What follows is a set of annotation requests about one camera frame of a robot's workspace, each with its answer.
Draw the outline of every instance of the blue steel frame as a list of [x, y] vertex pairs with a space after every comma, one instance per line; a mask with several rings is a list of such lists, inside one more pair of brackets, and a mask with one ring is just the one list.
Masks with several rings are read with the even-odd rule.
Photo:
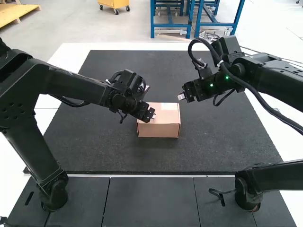
[[[200, 1], [199, 0], [195, 1], [195, 6], [199, 6], [199, 5], [200, 5]], [[216, 8], [214, 11], [214, 15], [216, 16], [218, 13], [219, 5], [220, 5], [220, 0], [205, 1], [205, 5], [214, 6]], [[188, 15], [190, 12], [190, 6], [191, 6], [191, 2], [188, 2], [186, 5], [186, 15]]]
[[[174, 1], [169, 0], [151, 0], [151, 38], [155, 37], [155, 28], [156, 27], [172, 27], [172, 28], [186, 28], [186, 39], [190, 38], [190, 32], [191, 32], [191, 26], [193, 21], [193, 15], [194, 15], [194, 4], [192, 4], [190, 8], [190, 14], [188, 16], [188, 23], [187, 24], [175, 24], [172, 21], [171, 11], [170, 7], [179, 7], [180, 6], [180, 16], [183, 16], [183, 10], [184, 10], [184, 0], [178, 1], [178, 3], [181, 2], [180, 5], [178, 4], [169, 4], [169, 3], [177, 3]], [[166, 7], [167, 15], [168, 15], [168, 23], [167, 24], [155, 24], [153, 17], [155, 16], [155, 10], [156, 7]]]
[[[200, 2], [198, 3], [199, 10], [198, 10], [198, 15], [197, 15], [195, 38], [199, 37], [200, 26], [230, 26], [230, 27], [232, 27], [231, 35], [234, 35], [235, 32], [236, 32], [238, 23], [239, 23], [239, 19], [240, 19], [240, 15], [241, 15], [241, 12], [242, 12], [242, 9], [243, 9], [243, 6], [244, 6], [244, 2], [245, 2], [245, 0], [240, 0], [238, 10], [237, 10], [237, 13], [236, 13], [236, 16], [235, 16], [235, 19], [234, 19], [233, 23], [220, 23], [214, 17], [217, 14], [218, 7], [216, 7], [216, 11], [214, 13], [212, 13], [207, 8], [207, 4], [204, 3], [204, 0], [200, 0]], [[201, 15], [202, 15], [203, 10], [206, 12], [206, 14], [208, 15], [211, 22], [207, 22], [207, 23], [201, 22]]]

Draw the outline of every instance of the cable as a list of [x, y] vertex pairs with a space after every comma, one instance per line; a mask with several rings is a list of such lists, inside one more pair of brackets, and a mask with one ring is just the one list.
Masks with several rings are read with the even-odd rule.
[[228, 96], [230, 96], [236, 89], [232, 89], [229, 93], [227, 93], [223, 98], [220, 99], [218, 103], [216, 103], [216, 99], [219, 95], [215, 95], [213, 99], [213, 105], [219, 106]]
[[86, 101], [83, 101], [81, 103], [74, 103], [72, 102], [71, 100], [63, 97], [63, 96], [56, 96], [56, 95], [50, 95], [58, 100], [60, 100], [61, 102], [63, 102], [64, 104], [67, 104], [71, 107], [83, 107], [83, 106], [86, 106], [86, 105], [89, 105], [90, 103], [86, 102]]
[[269, 112], [271, 115], [275, 116], [276, 118], [278, 118], [280, 121], [282, 121], [283, 123], [289, 125], [290, 127], [292, 127], [293, 129], [295, 129], [297, 132], [299, 132], [301, 135], [303, 135], [303, 127], [301, 125], [299, 125], [298, 123], [296, 123], [295, 121], [285, 117], [284, 115], [282, 115], [281, 113], [277, 112], [276, 110], [274, 110], [273, 108], [271, 108], [267, 102], [263, 99], [263, 97], [259, 94], [259, 92], [249, 83], [241, 80], [240, 78], [234, 76], [231, 72], [229, 72], [228, 68], [226, 67], [226, 63], [222, 61], [221, 57], [218, 55], [218, 53], [215, 51], [215, 49], [205, 40], [205, 39], [194, 39], [193, 41], [190, 42], [189, 46], [188, 46], [188, 54], [189, 57], [196, 62], [197, 64], [199, 64], [199, 61], [193, 56], [191, 48], [194, 44], [196, 43], [203, 43], [205, 46], [207, 46], [207, 48], [209, 49], [215, 64], [218, 64], [218, 66], [221, 68], [221, 70], [227, 74], [229, 76], [230, 79], [232, 79], [234, 82], [240, 84], [241, 86], [247, 88], [255, 97], [256, 99], [259, 101], [259, 103], [262, 105], [262, 107]]

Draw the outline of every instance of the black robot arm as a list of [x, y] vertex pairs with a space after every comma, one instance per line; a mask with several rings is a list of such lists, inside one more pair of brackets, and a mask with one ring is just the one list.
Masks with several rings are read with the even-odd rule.
[[[4, 43], [0, 52], [0, 131], [36, 180], [44, 208], [55, 211], [67, 201], [68, 177], [37, 127], [34, 107], [39, 95], [50, 94], [74, 107], [90, 103], [107, 107], [120, 113], [121, 123], [127, 114], [149, 122], [155, 112], [143, 101], [149, 87], [129, 70], [115, 73], [104, 83], [11, 50]], [[67, 98], [83, 102], [77, 104]]]
[[[206, 62], [197, 60], [191, 47], [204, 43], [211, 51], [219, 71], [213, 73]], [[288, 62], [266, 53], [245, 57], [235, 36], [223, 37], [211, 45], [203, 39], [193, 40], [188, 47], [189, 56], [198, 70], [199, 78], [184, 84], [179, 100], [203, 101], [214, 98], [218, 106], [232, 92], [249, 89], [272, 115], [287, 123], [303, 135], [303, 127], [273, 110], [259, 95], [271, 95], [303, 112], [303, 71]], [[216, 103], [218, 95], [230, 92]], [[274, 190], [303, 190], [303, 160], [281, 163], [261, 163], [235, 174], [235, 199], [248, 211], [260, 208], [264, 192]]]

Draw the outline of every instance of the gray floor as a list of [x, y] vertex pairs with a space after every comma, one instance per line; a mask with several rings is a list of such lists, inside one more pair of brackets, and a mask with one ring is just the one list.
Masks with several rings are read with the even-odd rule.
[[[131, 11], [120, 9], [118, 16], [110, 8], [100, 11], [97, 0], [21, 0], [24, 4], [40, 4], [42, 11], [29, 13], [19, 25], [0, 29], [0, 36], [11, 47], [22, 49], [47, 61], [62, 43], [94, 42], [180, 42], [181, 36], [158, 36], [150, 39], [150, 2], [131, 0]], [[218, 20], [232, 21], [239, 0], [221, 0]], [[303, 8], [294, 0], [246, 0], [237, 30], [240, 44], [298, 61], [292, 50], [303, 52], [300, 37]], [[174, 17], [175, 22], [187, 22], [187, 17]], [[155, 17], [165, 22], [165, 12]]]

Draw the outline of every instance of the black rubber mat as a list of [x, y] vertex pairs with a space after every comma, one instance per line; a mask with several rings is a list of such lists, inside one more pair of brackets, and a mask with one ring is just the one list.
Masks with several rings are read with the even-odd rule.
[[192, 178], [111, 178], [104, 227], [200, 227]]
[[110, 178], [71, 177], [68, 202], [51, 213], [45, 227], [100, 227]]
[[[209, 52], [196, 56], [212, 64]], [[198, 78], [185, 51], [91, 51], [80, 74], [105, 80], [130, 69], [151, 86], [147, 102], [177, 102], [182, 85]], [[180, 103], [179, 139], [138, 138], [136, 119], [88, 105], [62, 104], [45, 133], [68, 173], [230, 174], [260, 162], [281, 161], [244, 93], [219, 107], [212, 100]]]
[[30, 179], [8, 218], [9, 227], [295, 227], [280, 192], [264, 194], [258, 212], [241, 210], [233, 194], [225, 207], [208, 192], [234, 188], [222, 177], [70, 177], [63, 208], [42, 210]]

